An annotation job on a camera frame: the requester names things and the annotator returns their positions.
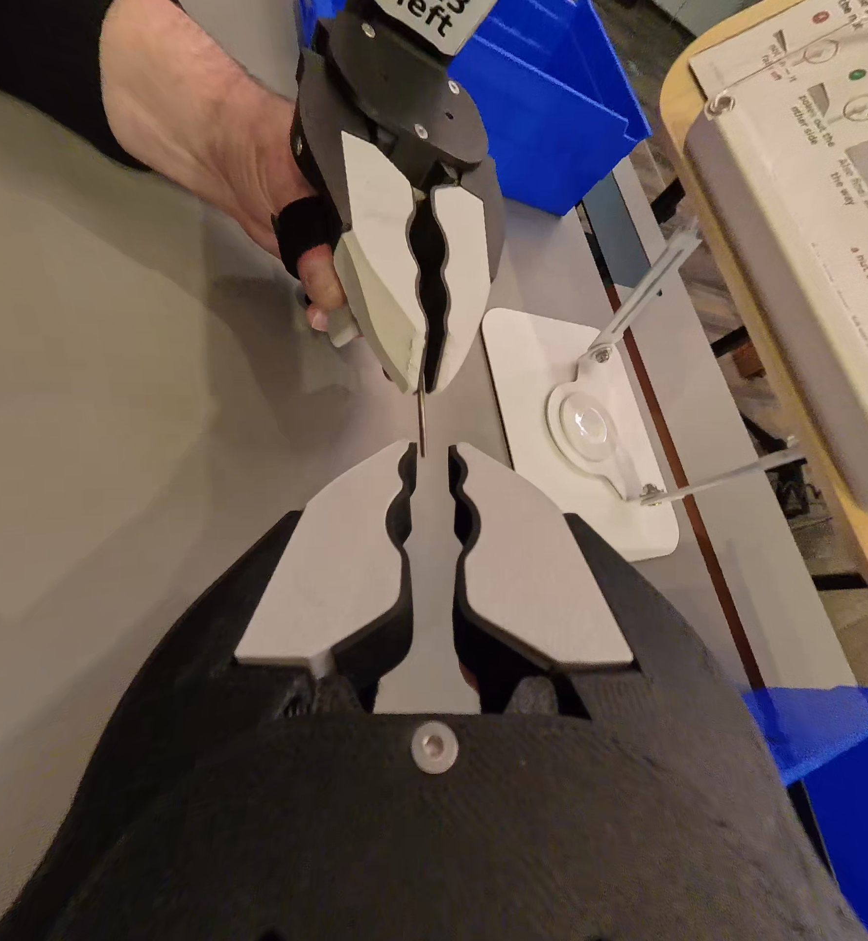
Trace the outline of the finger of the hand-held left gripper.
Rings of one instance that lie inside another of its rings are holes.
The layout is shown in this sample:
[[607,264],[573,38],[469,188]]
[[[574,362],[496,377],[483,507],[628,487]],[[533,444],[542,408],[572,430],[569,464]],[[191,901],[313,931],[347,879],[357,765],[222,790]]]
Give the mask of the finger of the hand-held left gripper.
[[426,391],[442,392],[467,359],[491,282],[483,201],[460,186],[441,185],[429,205],[440,238],[426,269]]
[[409,241],[413,190],[374,144],[347,132],[341,139],[349,224],[334,250],[335,269],[349,312],[382,369],[403,393],[415,394],[428,324]]

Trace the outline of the person's left hand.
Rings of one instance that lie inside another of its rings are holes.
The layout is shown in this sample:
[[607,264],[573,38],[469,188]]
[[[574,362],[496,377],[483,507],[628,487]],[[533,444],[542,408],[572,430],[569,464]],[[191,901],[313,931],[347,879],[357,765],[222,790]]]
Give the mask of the person's left hand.
[[126,153],[280,257],[272,219],[314,195],[291,151],[292,102],[173,2],[112,2],[99,64],[104,111]]

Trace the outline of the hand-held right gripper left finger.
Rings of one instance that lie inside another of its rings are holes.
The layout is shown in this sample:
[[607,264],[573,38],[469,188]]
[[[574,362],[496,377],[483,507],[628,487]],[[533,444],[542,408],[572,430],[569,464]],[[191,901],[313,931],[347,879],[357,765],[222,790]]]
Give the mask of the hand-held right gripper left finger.
[[241,665],[379,680],[404,660],[416,465],[417,445],[396,441],[308,501],[236,647]]

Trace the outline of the blue plastic bin with dividers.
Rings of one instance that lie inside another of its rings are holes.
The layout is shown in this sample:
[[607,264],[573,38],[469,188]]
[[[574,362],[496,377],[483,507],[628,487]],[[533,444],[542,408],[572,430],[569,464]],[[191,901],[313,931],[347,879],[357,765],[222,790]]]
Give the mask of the blue plastic bin with dividers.
[[[346,2],[299,2],[302,33]],[[431,2],[393,2],[416,22]],[[473,97],[501,195],[563,216],[650,135],[592,2],[447,2],[431,41]]]

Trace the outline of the white framed instruction sheet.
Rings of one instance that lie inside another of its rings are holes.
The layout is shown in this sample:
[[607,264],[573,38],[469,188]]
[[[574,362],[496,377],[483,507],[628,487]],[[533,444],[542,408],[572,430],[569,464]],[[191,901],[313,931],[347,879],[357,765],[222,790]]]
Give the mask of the white framed instruction sheet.
[[868,2],[801,2],[689,68],[687,154],[868,513]]

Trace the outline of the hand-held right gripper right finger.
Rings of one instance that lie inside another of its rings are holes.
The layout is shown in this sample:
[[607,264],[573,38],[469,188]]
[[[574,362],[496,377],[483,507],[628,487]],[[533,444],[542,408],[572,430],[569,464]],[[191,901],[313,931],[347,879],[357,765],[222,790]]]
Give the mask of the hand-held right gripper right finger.
[[515,471],[467,442],[449,448],[460,554],[455,647],[498,648],[540,672],[620,669],[634,659],[566,516]]

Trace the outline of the person's left forearm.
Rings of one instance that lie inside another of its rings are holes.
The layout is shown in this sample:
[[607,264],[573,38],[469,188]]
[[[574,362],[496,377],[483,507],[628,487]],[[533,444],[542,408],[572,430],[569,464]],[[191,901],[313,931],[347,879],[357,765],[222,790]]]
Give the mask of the person's left forearm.
[[0,1],[0,90],[135,171],[146,166],[111,132],[100,39],[111,1]]

